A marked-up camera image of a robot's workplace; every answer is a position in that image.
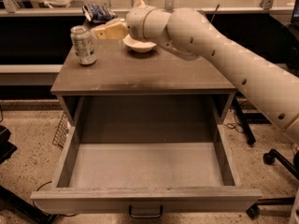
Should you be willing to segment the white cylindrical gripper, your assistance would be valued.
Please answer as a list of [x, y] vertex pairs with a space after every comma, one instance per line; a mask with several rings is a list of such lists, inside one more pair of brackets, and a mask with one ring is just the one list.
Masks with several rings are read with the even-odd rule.
[[108, 21], [91, 29], [98, 40], [131, 38], [157, 43], [165, 28], [165, 12], [156, 7], [145, 6], [143, 0], [134, 0], [133, 9], [126, 15], [126, 23], [119, 19]]

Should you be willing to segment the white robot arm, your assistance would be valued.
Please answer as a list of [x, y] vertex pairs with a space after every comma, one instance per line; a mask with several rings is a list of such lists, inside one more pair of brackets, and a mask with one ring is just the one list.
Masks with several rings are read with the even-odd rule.
[[299, 77], [221, 34], [192, 8], [166, 12], [135, 0], [125, 21], [92, 28], [100, 39], [147, 40], [184, 60], [212, 63], [283, 134], [299, 143]]

